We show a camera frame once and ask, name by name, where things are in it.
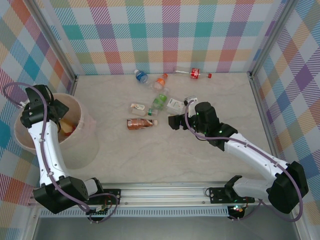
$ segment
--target white trash bin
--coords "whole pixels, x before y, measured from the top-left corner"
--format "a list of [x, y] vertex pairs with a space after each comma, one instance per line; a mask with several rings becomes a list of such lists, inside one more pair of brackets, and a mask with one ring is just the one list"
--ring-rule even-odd
[[[54, 93], [54, 99], [58, 99], [69, 108], [63, 117], [76, 125], [76, 129], [70, 136], [58, 133], [58, 141], [65, 166], [68, 169], [80, 169], [90, 164], [99, 150], [98, 137], [95, 133], [96, 121], [89, 115], [88, 110], [72, 95]], [[20, 121], [22, 111], [14, 122], [14, 138], [25, 150], [36, 154], [34, 142]]]

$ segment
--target plaid wallpaper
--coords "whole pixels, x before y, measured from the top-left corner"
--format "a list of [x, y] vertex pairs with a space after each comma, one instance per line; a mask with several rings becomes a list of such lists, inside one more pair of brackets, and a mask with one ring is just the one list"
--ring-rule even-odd
[[[0, 240], [22, 233], [22, 212], [39, 182], [38, 160], [11, 137], [10, 122], [18, 108], [3, 96], [10, 82], [46, 84], [67, 93], [71, 80], [23, 0], [0, 0]], [[23, 88], [9, 89], [15, 100], [26, 100]]]
[[320, 239], [320, 0], [299, 1], [256, 77], [281, 157], [304, 167], [308, 229]]
[[263, 37], [263, 39], [262, 39], [262, 41], [261, 41], [261, 43], [259, 45], [259, 48], [258, 48], [258, 50], [256, 51], [256, 53], [254, 55], [253, 61], [252, 61], [251, 65], [250, 65], [250, 68], [249, 68], [248, 72], [252, 71], [254, 66], [256, 65], [257, 59], [260, 56], [260, 53], [261, 53], [262, 49], [264, 49], [264, 47], [265, 47], [265, 45], [266, 45], [266, 43], [267, 43], [267, 41], [268, 41], [268, 39], [270, 37], [270, 34], [272, 33], [272, 31], [273, 31], [273, 29], [274, 29], [274, 27], [276, 25], [277, 20], [281, 16], [281, 13], [282, 13], [287, 1], [288, 0], [281, 0], [281, 3], [279, 5], [278, 9], [276, 10], [276, 13], [273, 16], [273, 19], [272, 19], [267, 31], [264, 34], [264, 37]]
[[281, 0], [36, 0], [78, 74], [247, 72]]

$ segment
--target marble floor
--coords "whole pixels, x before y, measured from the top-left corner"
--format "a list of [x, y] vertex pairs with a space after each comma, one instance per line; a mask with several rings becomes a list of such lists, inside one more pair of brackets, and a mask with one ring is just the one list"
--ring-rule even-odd
[[[200, 102], [210, 102], [221, 122], [269, 152], [246, 73], [215, 73], [198, 81], [169, 75], [166, 86], [178, 100], [195, 95]], [[80, 76], [75, 97], [97, 121], [99, 151], [89, 165], [70, 173], [83, 180], [96, 177], [102, 183], [227, 181], [234, 175], [262, 178], [237, 157], [197, 140], [188, 130], [172, 130], [164, 111], [155, 118], [158, 126], [128, 130], [126, 120], [135, 117], [128, 112], [129, 104], [151, 104], [155, 96], [134, 75]]]

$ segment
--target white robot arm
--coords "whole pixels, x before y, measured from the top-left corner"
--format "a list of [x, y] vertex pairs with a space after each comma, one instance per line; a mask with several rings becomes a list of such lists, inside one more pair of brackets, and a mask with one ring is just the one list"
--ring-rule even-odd
[[[42, 139], [44, 104], [34, 90], [29, 87], [25, 89], [29, 103], [25, 106], [20, 120], [28, 128], [32, 137], [40, 168], [40, 188], [33, 191], [34, 198], [56, 214], [76, 205], [77, 203], [74, 200], [83, 203], [88, 201], [93, 194], [107, 195], [108, 193], [104, 193], [100, 182], [96, 178], [82, 181], [70, 176], [58, 141], [59, 122], [69, 108], [54, 99], [52, 94], [49, 95], [47, 86], [36, 85], [33, 87], [42, 94], [47, 105], [47, 122]], [[41, 143], [43, 143], [45, 159], [43, 159]]]
[[265, 179], [234, 176], [224, 186], [225, 194], [230, 201], [239, 197], [269, 200], [282, 213], [290, 213], [298, 204], [299, 196], [297, 189], [283, 170], [295, 181], [302, 197], [308, 193], [305, 172], [298, 162], [289, 164], [249, 142], [235, 128], [220, 122], [215, 108], [209, 102], [199, 103], [195, 96], [191, 96], [185, 99], [184, 104], [188, 108], [188, 116], [185, 114], [169, 116], [168, 123], [172, 129], [178, 130], [180, 126], [184, 130], [194, 129], [193, 134], [207, 140], [214, 147], [242, 159], [259, 171]]

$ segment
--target bottle label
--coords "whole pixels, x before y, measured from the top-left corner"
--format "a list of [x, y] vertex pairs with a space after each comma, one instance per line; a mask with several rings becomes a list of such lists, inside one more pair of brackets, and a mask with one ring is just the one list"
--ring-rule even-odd
[[154, 120], [147, 120], [141, 118], [127, 119], [126, 125], [129, 130], [144, 129], [147, 127], [152, 127], [154, 125]]
[[145, 109], [145, 105], [136, 104], [136, 103], [132, 103], [130, 107], [133, 108], [133, 109], [138, 109], [138, 110], [144, 110]]
[[157, 97], [156, 99], [154, 99], [152, 107], [155, 109], [162, 110], [162, 108], [164, 107], [164, 103], [160, 100], [160, 97]]
[[190, 78], [192, 78], [192, 79], [198, 79], [198, 77], [199, 77], [199, 71], [200, 71], [199, 68], [192, 68]]
[[136, 79], [139, 81], [139, 82], [141, 82], [141, 78], [143, 77], [143, 76], [145, 76], [146, 74], [143, 72], [143, 71], [140, 71], [140, 73], [136, 76]]
[[159, 94], [159, 99], [162, 101], [162, 102], [165, 102], [167, 100], [167, 96], [166, 95], [163, 95], [163, 94]]

